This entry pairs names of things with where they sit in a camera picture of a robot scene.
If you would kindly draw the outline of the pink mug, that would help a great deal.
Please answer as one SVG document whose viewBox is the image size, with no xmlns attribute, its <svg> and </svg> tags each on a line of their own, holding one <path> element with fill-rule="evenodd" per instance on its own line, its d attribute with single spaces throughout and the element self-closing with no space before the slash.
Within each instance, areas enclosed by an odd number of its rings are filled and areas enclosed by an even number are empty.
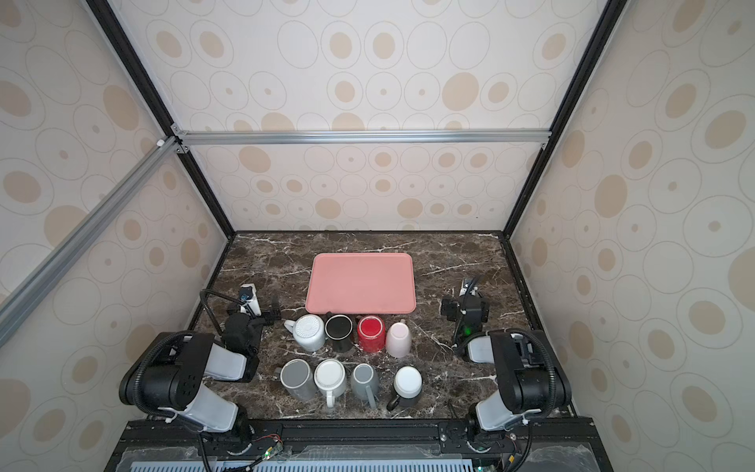
<svg viewBox="0 0 755 472">
<path fill-rule="evenodd" d="M 387 353 L 393 358 L 404 358 L 410 353 L 411 345 L 412 336 L 407 324 L 404 321 L 392 324 L 385 341 Z"/>
</svg>

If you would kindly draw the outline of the black mug white base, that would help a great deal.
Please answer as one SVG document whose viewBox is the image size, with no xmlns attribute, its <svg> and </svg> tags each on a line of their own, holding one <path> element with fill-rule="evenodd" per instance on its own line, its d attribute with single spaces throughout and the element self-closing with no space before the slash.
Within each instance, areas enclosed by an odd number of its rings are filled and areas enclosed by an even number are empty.
<svg viewBox="0 0 755 472">
<path fill-rule="evenodd" d="M 393 411 L 397 407 L 415 406 L 419 402 L 422 390 L 423 380 L 420 372 L 411 366 L 400 368 L 393 380 L 387 411 Z"/>
</svg>

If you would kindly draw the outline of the grey mug white interior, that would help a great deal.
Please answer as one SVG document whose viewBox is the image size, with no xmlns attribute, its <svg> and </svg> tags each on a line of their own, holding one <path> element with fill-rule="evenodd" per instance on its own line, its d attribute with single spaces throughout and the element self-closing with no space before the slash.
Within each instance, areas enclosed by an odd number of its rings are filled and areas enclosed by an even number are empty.
<svg viewBox="0 0 755 472">
<path fill-rule="evenodd" d="M 361 401 L 366 401 L 371 409 L 377 408 L 379 376 L 369 364 L 357 365 L 351 376 L 351 389 Z"/>
</svg>

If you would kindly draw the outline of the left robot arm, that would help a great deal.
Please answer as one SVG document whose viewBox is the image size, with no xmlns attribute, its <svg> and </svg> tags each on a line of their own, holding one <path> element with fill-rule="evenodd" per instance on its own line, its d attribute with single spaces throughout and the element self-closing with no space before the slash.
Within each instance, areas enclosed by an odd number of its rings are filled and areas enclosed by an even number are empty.
<svg viewBox="0 0 755 472">
<path fill-rule="evenodd" d="M 260 365 L 263 329 L 280 319 L 279 308 L 272 307 L 258 317 L 231 314 L 220 339 L 190 330 L 159 334 L 124 375 L 121 402 L 193 432 L 250 440 L 246 409 L 220 397 L 204 379 L 249 383 Z"/>
</svg>

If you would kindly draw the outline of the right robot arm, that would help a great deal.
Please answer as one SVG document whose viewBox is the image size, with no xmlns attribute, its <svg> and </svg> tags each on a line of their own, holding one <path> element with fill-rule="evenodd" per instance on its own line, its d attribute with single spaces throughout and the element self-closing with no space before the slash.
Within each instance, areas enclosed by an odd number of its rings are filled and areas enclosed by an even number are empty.
<svg viewBox="0 0 755 472">
<path fill-rule="evenodd" d="M 572 388 L 542 330 L 486 330 L 490 304 L 482 295 L 446 296 L 440 314 L 454 323 L 452 350 L 462 360 L 495 368 L 497 390 L 471 407 L 471 432 L 509 431 L 546 418 L 571 402 Z"/>
</svg>

